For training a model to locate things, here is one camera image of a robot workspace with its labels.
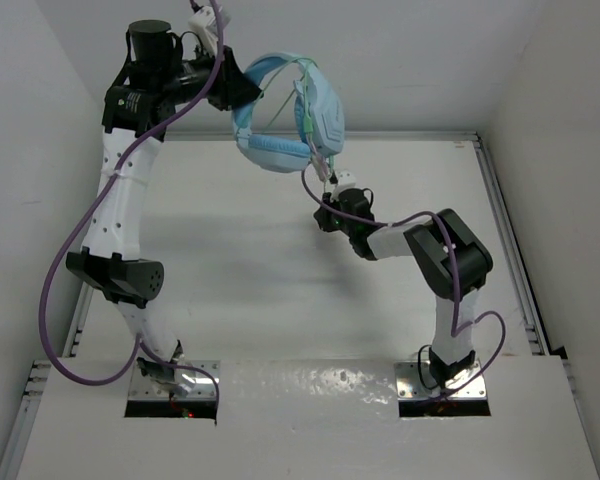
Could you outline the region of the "light blue headphones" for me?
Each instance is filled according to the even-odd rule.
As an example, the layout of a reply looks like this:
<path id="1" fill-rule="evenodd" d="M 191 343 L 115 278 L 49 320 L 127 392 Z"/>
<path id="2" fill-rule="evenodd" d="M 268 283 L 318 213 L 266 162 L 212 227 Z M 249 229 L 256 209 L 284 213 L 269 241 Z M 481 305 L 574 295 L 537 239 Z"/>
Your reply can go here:
<path id="1" fill-rule="evenodd" d="M 269 53 L 254 60 L 245 74 L 259 86 L 266 76 L 273 77 L 290 65 L 301 74 L 293 87 L 296 140 L 253 130 L 253 111 L 260 96 L 232 112 L 233 138 L 241 154 L 263 170 L 283 174 L 302 171 L 313 159 L 340 154 L 345 140 L 342 101 L 313 60 L 294 53 Z"/>

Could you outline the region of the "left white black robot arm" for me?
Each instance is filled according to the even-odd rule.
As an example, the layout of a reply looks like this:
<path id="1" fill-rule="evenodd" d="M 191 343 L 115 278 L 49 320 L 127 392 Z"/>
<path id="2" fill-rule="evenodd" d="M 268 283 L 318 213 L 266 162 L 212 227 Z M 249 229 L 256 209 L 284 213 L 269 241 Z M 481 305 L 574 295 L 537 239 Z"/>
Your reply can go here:
<path id="1" fill-rule="evenodd" d="M 237 66 L 216 21 L 191 20 L 189 28 L 198 41 L 191 59 L 168 22 L 128 26 L 126 57 L 104 99 L 98 194 L 81 222 L 87 233 L 79 251 L 66 255 L 67 269 L 124 318 L 140 372 L 174 394 L 194 385 L 199 370 L 184 363 L 180 341 L 150 311 L 165 273 L 161 262 L 142 257 L 140 247 L 152 168 L 168 126 L 197 103 L 231 111 L 261 92 Z"/>

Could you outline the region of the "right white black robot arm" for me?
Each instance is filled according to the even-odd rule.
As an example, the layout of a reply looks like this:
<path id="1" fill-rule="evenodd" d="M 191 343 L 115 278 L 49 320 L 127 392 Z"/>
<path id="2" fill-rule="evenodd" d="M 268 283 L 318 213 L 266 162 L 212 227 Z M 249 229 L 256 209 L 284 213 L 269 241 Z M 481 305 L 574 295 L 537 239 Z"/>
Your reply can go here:
<path id="1" fill-rule="evenodd" d="M 325 193 L 314 219 L 325 233 L 344 234 L 362 259 L 412 258 L 436 301 L 429 372 L 443 387 L 475 360 L 472 318 L 476 295 L 486 284 L 493 259 L 484 244 L 452 209 L 423 212 L 406 222 L 381 223 L 359 188 Z"/>

